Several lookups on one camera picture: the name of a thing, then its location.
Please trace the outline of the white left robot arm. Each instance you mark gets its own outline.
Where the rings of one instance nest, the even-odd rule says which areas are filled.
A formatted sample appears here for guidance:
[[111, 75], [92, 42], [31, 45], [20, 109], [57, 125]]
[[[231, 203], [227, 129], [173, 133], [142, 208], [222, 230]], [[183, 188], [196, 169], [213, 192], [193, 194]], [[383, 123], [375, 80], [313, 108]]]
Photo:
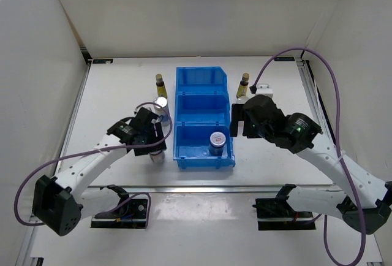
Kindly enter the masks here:
[[[226, 169], [235, 165], [229, 136], [229, 106], [222, 106], [223, 121], [213, 119], [205, 108], [193, 115], [195, 121], [181, 124], [184, 140], [175, 140], [174, 160], [181, 169]], [[145, 104], [134, 116], [116, 122], [107, 130], [93, 150], [76, 154], [78, 161], [53, 177], [42, 176], [35, 184], [33, 214], [44, 225], [65, 236], [83, 218], [113, 215], [122, 218], [129, 210], [132, 197], [116, 185], [89, 194], [87, 187], [114, 162], [130, 151], [135, 156], [161, 154], [166, 150], [167, 134], [162, 130], [163, 117]]]

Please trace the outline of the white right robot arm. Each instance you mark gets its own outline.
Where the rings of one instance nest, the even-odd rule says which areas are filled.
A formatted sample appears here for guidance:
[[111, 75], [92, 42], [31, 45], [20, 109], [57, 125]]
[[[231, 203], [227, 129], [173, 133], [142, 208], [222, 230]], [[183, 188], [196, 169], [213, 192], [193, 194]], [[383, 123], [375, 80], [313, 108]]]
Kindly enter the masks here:
[[338, 151], [322, 128], [307, 115], [283, 114], [272, 98], [256, 95], [244, 105], [248, 138], [261, 137], [289, 150], [325, 174], [337, 191], [286, 184], [275, 197], [275, 209], [288, 217], [295, 211], [313, 211], [343, 220], [356, 231], [370, 235], [391, 215], [391, 183], [365, 171]]

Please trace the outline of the silver-lid shaker blue label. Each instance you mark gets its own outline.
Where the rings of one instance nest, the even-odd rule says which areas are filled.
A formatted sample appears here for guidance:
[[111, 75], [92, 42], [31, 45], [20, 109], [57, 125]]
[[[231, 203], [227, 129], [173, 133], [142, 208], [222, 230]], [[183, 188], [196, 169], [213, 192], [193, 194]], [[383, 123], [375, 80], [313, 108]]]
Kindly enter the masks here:
[[240, 96], [239, 98], [237, 98], [236, 103], [245, 104], [248, 100], [249, 98], [247, 96]]

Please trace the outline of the white-lid spice jar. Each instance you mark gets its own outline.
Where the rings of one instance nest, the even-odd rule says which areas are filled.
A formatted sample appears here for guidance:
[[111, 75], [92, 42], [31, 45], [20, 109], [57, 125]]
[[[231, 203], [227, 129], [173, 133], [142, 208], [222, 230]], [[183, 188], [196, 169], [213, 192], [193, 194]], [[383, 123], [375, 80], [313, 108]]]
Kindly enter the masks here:
[[165, 151], [160, 150], [160, 151], [155, 151], [149, 154], [150, 159], [153, 161], [155, 164], [161, 164], [165, 161]]
[[227, 139], [223, 132], [213, 132], [209, 137], [209, 153], [212, 156], [222, 156], [226, 141]]

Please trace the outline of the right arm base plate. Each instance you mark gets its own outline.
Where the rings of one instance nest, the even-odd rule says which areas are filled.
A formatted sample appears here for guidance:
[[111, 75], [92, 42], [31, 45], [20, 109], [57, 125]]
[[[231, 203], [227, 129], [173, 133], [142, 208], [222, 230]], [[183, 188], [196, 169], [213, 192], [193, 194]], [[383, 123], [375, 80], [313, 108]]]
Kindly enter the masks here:
[[315, 230], [315, 221], [310, 211], [294, 211], [274, 198], [255, 199], [252, 207], [256, 211], [259, 231]]

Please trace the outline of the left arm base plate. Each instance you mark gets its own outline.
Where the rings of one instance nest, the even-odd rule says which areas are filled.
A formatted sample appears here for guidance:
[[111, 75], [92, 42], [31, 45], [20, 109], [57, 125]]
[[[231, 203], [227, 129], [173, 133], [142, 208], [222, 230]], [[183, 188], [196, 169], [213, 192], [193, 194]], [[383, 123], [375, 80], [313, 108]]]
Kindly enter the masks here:
[[151, 196], [139, 192], [129, 197], [120, 209], [106, 215], [92, 217], [92, 229], [146, 229], [151, 211]]

